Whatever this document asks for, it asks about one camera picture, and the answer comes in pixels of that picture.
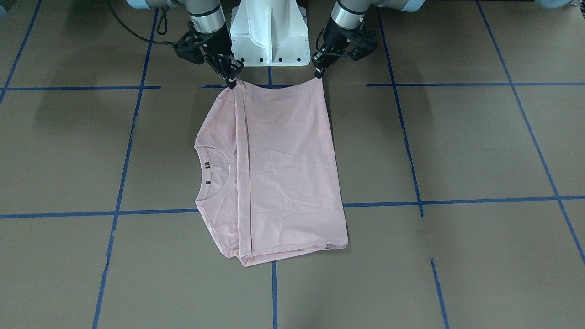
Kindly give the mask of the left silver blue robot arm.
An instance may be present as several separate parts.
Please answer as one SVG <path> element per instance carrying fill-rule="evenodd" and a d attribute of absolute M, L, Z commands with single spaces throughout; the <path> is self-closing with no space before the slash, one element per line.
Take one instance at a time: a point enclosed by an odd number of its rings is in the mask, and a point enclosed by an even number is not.
<path fill-rule="evenodd" d="M 337 0 L 315 42 L 316 51 L 311 56 L 315 77 L 321 79 L 340 58 L 357 62 L 376 50 L 375 34 L 364 23 L 370 7 L 416 12 L 424 3 L 424 0 Z"/>

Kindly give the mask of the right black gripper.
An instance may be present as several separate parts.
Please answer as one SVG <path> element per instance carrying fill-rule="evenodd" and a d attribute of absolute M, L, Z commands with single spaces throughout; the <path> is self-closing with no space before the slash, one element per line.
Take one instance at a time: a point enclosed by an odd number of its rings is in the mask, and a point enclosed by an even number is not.
<path fill-rule="evenodd" d="M 202 48 L 207 55 L 207 63 L 222 77 L 226 87 L 234 89 L 244 64 L 234 58 L 227 24 L 223 24 L 221 28 L 211 33 L 197 31 L 197 38 L 203 42 Z"/>

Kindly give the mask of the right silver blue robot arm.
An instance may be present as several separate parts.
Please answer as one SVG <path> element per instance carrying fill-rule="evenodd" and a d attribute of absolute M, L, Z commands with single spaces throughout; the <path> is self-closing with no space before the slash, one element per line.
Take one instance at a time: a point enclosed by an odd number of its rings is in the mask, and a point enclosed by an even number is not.
<path fill-rule="evenodd" d="M 219 0 L 128 0 L 134 9 L 184 7 L 189 15 L 188 31 L 177 42 L 153 40 L 173 48 L 175 54 L 190 63 L 207 63 L 224 79 L 226 86 L 234 88 L 243 69 L 243 62 L 232 52 L 232 39 L 225 13 Z"/>

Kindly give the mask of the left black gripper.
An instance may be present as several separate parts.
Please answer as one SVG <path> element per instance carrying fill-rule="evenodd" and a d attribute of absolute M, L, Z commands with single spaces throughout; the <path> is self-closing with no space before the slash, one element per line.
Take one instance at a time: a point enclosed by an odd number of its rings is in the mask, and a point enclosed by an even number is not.
<path fill-rule="evenodd" d="M 353 29 L 361 28 L 362 26 L 362 24 L 359 24 Z M 318 51 L 311 56 L 316 78 L 321 79 L 327 69 L 340 58 L 349 58 L 352 55 L 355 44 L 350 41 L 350 33 L 353 29 L 342 27 L 332 17 L 328 19 L 326 27 L 320 32 L 323 44 L 318 46 Z"/>

